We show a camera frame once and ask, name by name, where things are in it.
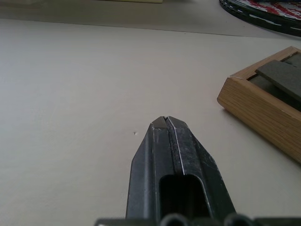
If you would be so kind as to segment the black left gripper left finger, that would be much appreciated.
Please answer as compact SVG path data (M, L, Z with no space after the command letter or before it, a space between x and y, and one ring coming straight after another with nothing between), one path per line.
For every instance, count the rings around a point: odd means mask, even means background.
M161 220L179 214L178 122L160 116L149 125L131 163L126 218Z

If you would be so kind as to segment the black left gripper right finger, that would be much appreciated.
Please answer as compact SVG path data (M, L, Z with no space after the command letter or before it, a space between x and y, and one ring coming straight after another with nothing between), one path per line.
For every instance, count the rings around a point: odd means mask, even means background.
M226 218L236 210L215 160L196 139L188 125L166 117L180 193L181 208L189 218Z

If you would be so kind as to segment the wooden tray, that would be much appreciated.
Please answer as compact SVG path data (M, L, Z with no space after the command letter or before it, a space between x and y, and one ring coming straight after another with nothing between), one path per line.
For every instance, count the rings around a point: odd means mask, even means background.
M287 60L301 53L285 48L229 76L217 98L227 111L301 163L301 112L250 82L255 70L272 60Z

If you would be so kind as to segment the black rimmed racket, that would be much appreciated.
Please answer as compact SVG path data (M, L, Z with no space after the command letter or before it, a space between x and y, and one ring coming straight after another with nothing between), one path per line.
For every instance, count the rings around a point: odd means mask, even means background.
M219 0L219 4L245 22L301 37L301 0Z

